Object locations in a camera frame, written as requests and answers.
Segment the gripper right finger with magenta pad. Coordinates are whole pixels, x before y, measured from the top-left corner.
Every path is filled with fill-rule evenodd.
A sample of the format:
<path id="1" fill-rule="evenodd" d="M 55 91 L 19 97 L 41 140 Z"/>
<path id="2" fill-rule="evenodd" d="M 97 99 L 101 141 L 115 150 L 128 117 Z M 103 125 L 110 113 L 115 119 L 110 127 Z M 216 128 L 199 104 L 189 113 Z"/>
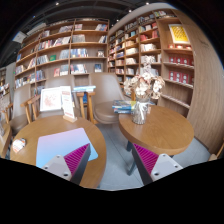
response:
<path id="1" fill-rule="evenodd" d="M 132 154 L 144 185 L 182 169 L 169 155 L 158 155 L 137 144 L 133 145 Z"/>

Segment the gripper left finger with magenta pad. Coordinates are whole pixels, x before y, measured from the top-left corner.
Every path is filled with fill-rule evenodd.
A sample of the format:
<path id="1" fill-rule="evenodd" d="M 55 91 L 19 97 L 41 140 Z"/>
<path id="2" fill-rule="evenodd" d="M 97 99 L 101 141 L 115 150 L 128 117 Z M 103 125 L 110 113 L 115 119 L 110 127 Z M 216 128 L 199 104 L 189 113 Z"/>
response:
<path id="1" fill-rule="evenodd" d="M 56 155 L 42 169 L 79 185 L 90 154 L 90 144 L 86 144 L 65 156 Z"/>

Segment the books on chair arm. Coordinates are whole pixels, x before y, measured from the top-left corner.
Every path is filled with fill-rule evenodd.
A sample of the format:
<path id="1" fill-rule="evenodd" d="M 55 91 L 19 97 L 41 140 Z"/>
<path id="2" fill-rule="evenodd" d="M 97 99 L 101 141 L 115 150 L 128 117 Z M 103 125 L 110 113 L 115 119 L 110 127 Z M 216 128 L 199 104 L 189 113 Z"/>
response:
<path id="1" fill-rule="evenodd" d="M 95 88 L 95 85 L 76 86 L 73 88 L 73 92 L 93 92 Z"/>

